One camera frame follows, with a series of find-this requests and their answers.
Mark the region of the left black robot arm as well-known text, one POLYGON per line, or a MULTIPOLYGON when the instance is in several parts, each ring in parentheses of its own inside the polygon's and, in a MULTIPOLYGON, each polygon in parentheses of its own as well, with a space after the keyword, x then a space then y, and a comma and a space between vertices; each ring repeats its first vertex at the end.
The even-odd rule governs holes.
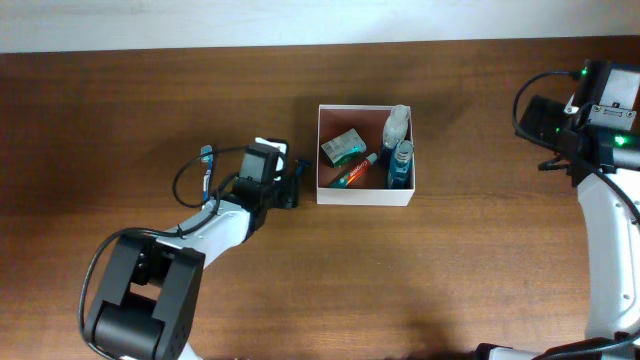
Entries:
POLYGON ((298 204, 302 171, 287 171, 286 141, 256 138, 242 150, 240 170, 220 185, 205 177, 197 214, 166 231, 125 228, 98 247, 96 257, 113 251, 92 303, 78 306, 81 338, 96 354, 196 358, 189 336, 204 270, 248 240, 270 209, 298 204))

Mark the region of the blue white toothbrush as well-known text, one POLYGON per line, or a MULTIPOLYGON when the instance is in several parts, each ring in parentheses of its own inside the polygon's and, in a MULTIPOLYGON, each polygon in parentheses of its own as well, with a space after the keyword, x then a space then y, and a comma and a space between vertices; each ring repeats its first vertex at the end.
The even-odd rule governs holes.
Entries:
POLYGON ((206 204, 210 198, 209 187, 214 166, 214 154, 211 145, 205 145, 201 148, 201 162, 206 165, 206 171, 203 176, 203 204, 206 204))

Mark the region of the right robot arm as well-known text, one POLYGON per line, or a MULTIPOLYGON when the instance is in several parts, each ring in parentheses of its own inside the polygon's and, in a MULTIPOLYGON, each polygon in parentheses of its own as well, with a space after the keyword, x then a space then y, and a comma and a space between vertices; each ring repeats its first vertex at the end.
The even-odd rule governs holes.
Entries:
POLYGON ((516 136, 553 152, 539 170, 565 171, 577 190, 590 276, 585 338, 541 353, 481 343, 476 359, 639 356, 639 68, 586 60, 568 75, 578 85, 567 103, 534 96, 512 125, 516 136))

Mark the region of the blue disposable razor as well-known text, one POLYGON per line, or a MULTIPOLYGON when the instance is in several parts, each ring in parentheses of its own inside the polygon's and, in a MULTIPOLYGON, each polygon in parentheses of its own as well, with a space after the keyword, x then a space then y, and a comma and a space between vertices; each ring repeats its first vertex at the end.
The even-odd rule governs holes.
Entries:
POLYGON ((305 159, 302 159, 302 158, 298 158, 296 160, 295 175, 296 176, 301 176, 304 173, 304 171, 306 169, 311 168, 312 165, 313 165, 313 163, 311 161, 305 160, 305 159))

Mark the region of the dark blue clear-cap bottle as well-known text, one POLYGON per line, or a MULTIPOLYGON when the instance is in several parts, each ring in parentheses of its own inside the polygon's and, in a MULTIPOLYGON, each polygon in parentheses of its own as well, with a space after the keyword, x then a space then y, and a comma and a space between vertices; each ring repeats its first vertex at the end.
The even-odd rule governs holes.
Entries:
POLYGON ((409 128, 410 107, 395 105, 384 124, 378 162, 389 167, 391 155, 395 147, 405 139, 409 128))

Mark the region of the green white toothpaste tube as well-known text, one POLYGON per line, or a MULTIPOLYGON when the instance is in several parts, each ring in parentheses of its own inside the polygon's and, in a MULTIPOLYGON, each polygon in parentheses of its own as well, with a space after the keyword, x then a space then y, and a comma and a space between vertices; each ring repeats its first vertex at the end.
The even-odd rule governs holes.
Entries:
POLYGON ((329 185, 330 188, 345 189, 349 188, 359 177, 368 171, 368 169, 377 161, 376 153, 369 154, 353 169, 345 173, 342 177, 329 185))

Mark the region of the teal mouthwash bottle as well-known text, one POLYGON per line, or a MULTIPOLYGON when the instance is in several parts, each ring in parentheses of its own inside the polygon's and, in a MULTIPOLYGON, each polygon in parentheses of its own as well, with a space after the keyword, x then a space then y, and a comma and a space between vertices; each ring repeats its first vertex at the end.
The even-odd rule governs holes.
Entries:
POLYGON ((389 162, 387 189, 404 189, 407 186, 413 154, 414 146, 411 141, 402 140, 397 144, 389 162))

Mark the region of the green white soap box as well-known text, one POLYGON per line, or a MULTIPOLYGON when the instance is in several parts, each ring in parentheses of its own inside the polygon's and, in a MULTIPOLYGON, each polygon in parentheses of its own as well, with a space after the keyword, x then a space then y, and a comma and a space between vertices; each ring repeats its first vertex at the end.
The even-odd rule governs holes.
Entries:
POLYGON ((367 151, 366 143, 355 128, 323 143, 320 148, 332 168, 339 168, 367 151))

